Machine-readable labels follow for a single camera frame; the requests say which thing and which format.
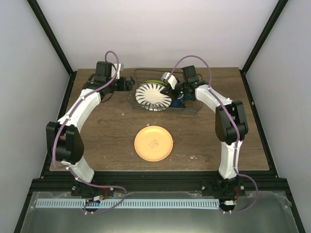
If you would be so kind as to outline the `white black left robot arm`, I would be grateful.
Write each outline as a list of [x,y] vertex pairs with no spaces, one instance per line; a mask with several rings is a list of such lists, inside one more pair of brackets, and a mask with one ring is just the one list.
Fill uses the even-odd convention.
[[102,103],[104,97],[116,91],[131,91],[135,81],[122,77],[123,64],[99,61],[95,73],[83,85],[79,97],[70,109],[56,122],[46,126],[47,148],[56,169],[60,166],[73,173],[76,180],[84,182],[82,190],[88,196],[99,192],[99,183],[93,180],[94,170],[84,158],[81,129],[91,112]]

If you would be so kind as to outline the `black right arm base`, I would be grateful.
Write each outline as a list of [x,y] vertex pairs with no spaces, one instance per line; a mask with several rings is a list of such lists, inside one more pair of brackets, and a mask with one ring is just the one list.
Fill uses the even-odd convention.
[[242,183],[238,178],[205,179],[200,182],[204,196],[213,196],[217,199],[234,198],[235,196],[245,196],[245,191],[241,189]]

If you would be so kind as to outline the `grey wire dish rack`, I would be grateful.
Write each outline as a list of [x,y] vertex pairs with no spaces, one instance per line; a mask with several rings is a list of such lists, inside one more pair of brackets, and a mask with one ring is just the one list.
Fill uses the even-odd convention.
[[136,68],[133,73],[135,84],[128,95],[128,100],[134,109],[152,112],[166,111],[178,114],[196,114],[202,103],[192,100],[186,94],[179,94],[176,100],[160,93],[166,86],[161,77],[163,69]]

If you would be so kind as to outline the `orange round plate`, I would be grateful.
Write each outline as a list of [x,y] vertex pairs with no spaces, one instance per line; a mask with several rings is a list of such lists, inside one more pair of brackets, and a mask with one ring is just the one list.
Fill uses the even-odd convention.
[[158,162],[167,158],[173,150],[173,137],[160,126],[141,129],[134,140],[134,148],[140,158]]

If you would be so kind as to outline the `lime green plate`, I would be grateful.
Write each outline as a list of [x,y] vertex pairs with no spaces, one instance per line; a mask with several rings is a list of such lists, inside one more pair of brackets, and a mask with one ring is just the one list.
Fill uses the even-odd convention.
[[145,83],[156,83],[156,84],[159,84],[159,85],[162,85],[162,86],[166,86],[166,84],[163,82],[163,81],[160,81],[160,80],[146,80],[143,82],[143,84]]

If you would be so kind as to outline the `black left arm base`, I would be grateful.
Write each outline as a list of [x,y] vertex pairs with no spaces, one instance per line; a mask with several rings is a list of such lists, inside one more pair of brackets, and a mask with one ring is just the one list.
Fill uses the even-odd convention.
[[113,194],[110,188],[97,188],[86,185],[78,181],[71,181],[71,195],[80,196],[82,198],[93,198],[95,196],[103,195],[105,198]]

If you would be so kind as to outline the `white blue striped plate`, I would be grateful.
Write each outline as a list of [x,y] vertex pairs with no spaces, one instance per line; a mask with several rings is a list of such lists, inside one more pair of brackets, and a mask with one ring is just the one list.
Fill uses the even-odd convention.
[[156,83],[140,85],[135,92],[137,103],[149,111],[162,111],[170,107],[172,99],[160,93],[164,86]]

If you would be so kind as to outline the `dark blue mug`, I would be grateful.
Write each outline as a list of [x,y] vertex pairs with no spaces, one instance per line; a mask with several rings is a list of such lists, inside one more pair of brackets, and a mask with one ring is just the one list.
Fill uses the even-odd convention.
[[177,99],[172,100],[172,102],[170,104],[170,107],[173,107],[173,108],[186,108],[185,104],[184,104],[184,99],[185,99],[185,95],[184,94],[179,95],[177,97]]

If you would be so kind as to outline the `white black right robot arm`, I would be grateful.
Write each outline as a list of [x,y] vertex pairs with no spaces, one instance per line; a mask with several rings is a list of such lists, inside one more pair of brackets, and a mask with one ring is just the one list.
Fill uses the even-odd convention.
[[223,196],[233,190],[231,179],[238,176],[240,148],[248,133],[244,105],[222,96],[211,87],[211,82],[200,80],[195,67],[182,68],[184,81],[180,82],[171,72],[165,72],[161,80],[166,87],[160,93],[177,99],[181,94],[191,95],[215,113],[215,133],[221,141],[221,163],[218,169],[222,179],[216,183],[216,191]]

